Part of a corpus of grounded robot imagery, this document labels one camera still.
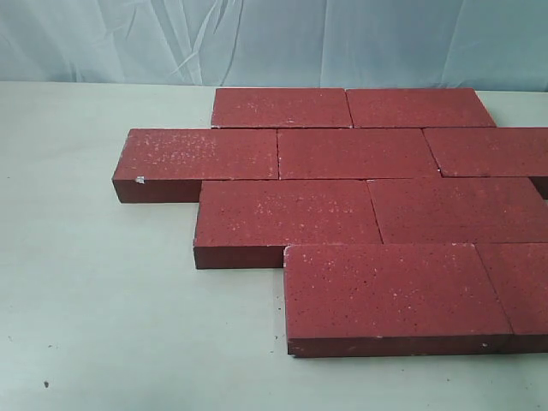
table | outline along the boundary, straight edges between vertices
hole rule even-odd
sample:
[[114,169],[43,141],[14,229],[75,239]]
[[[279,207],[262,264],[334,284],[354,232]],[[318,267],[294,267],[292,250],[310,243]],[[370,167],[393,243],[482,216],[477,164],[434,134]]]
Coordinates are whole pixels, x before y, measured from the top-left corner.
[[[196,204],[119,204],[128,130],[207,128],[214,91],[0,83],[0,409],[548,409],[548,354],[289,357],[280,270],[196,271]],[[548,126],[548,93],[479,95]]]

